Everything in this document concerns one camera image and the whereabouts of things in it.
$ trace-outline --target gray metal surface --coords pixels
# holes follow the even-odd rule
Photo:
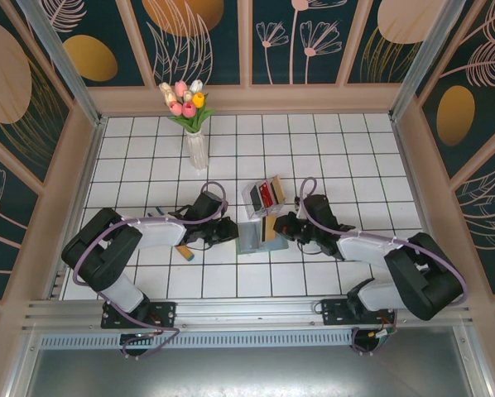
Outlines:
[[[402,329],[374,356],[346,346],[171,349],[143,361],[116,351],[42,351],[32,397],[472,395],[448,328]]]

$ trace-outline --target leaf pattern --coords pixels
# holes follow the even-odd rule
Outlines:
[[[84,0],[40,0],[55,31],[71,33],[86,14]]]

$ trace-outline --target red object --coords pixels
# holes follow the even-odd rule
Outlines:
[[[270,188],[267,182],[264,182],[258,187],[258,191],[261,193],[262,202],[264,207],[270,208],[273,205],[272,195],[270,194]]]

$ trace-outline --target white tulip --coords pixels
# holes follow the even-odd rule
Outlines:
[[[193,81],[189,87],[189,91],[191,91],[192,93],[199,93],[202,89],[204,89],[204,84],[201,82],[201,80]]]

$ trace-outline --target black cable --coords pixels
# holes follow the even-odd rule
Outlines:
[[[299,251],[301,251],[305,255],[319,255],[322,251],[319,252],[304,252],[303,251],[303,245],[297,242],[297,248],[299,248]]]

